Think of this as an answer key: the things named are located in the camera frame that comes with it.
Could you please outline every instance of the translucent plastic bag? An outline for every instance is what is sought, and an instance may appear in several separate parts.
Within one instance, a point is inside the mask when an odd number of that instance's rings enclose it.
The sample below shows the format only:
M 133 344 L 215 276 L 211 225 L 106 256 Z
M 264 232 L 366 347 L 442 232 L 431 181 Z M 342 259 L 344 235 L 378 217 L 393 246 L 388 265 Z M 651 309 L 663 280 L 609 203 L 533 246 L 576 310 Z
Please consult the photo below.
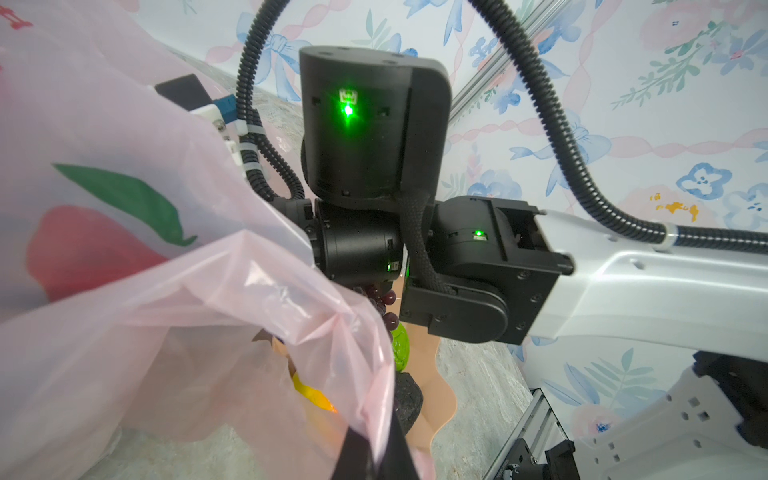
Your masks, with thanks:
M 270 478 L 327 478 L 347 425 L 381 459 L 382 321 L 215 129 L 149 88 L 191 70 L 108 2 L 4 5 L 0 478 L 78 478 L 120 424 L 178 441 L 231 425 Z M 295 391 L 262 328 L 338 414 Z

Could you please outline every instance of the yellow object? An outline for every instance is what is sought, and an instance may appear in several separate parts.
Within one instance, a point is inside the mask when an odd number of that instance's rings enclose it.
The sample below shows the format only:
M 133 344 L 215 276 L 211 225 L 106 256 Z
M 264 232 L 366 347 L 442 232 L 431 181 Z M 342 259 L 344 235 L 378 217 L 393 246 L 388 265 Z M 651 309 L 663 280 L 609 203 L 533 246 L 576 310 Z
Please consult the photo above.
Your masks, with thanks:
M 299 380 L 298 372 L 293 374 L 293 388 L 295 388 L 298 393 L 304 395 L 307 400 L 319 406 L 321 409 L 328 410 L 329 412 L 336 411 L 336 409 L 333 408 L 333 405 L 331 405 L 331 402 L 328 401 L 322 392 L 315 390 L 311 386 L 306 386 L 301 383 L 301 380 Z

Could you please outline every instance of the plastic bag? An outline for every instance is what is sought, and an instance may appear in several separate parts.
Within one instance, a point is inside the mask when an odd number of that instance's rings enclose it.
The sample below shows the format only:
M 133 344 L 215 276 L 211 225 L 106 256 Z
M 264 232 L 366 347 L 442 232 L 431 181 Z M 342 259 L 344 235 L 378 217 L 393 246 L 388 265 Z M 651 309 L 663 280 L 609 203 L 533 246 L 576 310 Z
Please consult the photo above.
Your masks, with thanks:
M 108 2 L 0 12 L 0 478 L 78 478 L 121 423 L 180 441 L 231 425 L 271 478 L 327 478 L 347 425 L 382 458 L 381 319 L 210 124 L 149 88 L 191 69 Z

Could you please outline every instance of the bunch of grapes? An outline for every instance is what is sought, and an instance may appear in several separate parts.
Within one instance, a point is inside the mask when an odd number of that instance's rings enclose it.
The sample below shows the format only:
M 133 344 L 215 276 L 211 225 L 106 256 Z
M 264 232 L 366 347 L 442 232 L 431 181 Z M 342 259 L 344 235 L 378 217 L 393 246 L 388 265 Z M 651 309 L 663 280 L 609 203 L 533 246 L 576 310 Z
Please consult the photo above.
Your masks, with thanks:
M 379 311 L 384 321 L 384 326 L 389 333 L 389 339 L 392 340 L 392 332 L 400 324 L 400 319 L 397 318 L 396 313 L 387 313 L 386 311 L 386 307 L 392 305 L 397 300 L 397 293 L 395 293 L 395 290 L 392 290 L 392 284 L 368 285 L 365 288 L 356 288 L 355 290 L 357 293 L 367 296 L 371 304 Z

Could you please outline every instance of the black corrugated tube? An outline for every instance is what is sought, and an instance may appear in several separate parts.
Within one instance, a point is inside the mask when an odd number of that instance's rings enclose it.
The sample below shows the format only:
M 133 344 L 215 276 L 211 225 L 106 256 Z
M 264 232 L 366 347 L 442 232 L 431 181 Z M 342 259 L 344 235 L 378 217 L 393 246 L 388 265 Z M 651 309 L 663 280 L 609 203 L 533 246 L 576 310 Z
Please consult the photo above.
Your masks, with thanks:
M 549 143 L 578 203 L 605 227 L 632 240 L 661 243 L 667 236 L 662 223 L 633 217 L 613 205 L 594 184 L 576 140 L 547 76 L 536 47 L 503 0 L 469 0 L 490 25 L 515 63 L 538 112 Z M 768 253 L 768 234 L 745 230 L 677 227 L 675 245 L 681 247 Z
M 288 5 L 289 0 L 267 0 L 259 8 L 256 18 L 253 20 L 248 38 L 243 47 L 243 55 L 240 58 L 240 70 L 237 72 L 237 90 L 235 101 L 237 106 L 237 118 L 245 120 L 249 125 L 261 127 L 261 118 L 259 112 L 253 108 L 253 79 L 256 76 L 256 69 L 259 64 L 261 51 L 264 49 L 266 39 L 275 25 L 280 13 Z M 240 137 L 240 143 L 247 142 L 255 144 L 261 154 L 266 158 L 270 165 L 274 167 L 277 173 L 283 178 L 288 190 L 290 190 L 291 200 L 304 198 L 304 187 L 296 173 L 290 165 L 277 153 L 269 139 L 264 134 L 248 133 Z M 241 151 L 243 163 L 258 162 L 259 158 L 255 151 Z M 248 170 L 247 178 L 253 190 L 266 201 L 272 201 L 277 194 L 266 182 L 266 178 L 261 169 Z

